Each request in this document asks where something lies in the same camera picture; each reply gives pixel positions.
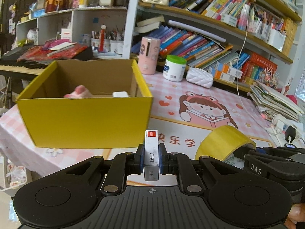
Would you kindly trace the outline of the person's right hand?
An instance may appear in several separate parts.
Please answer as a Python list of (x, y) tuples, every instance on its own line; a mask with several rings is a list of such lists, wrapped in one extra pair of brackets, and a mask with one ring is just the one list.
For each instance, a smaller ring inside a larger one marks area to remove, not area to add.
[(296, 229), (296, 225), (305, 221), (305, 203), (294, 204), (284, 225), (289, 229)]

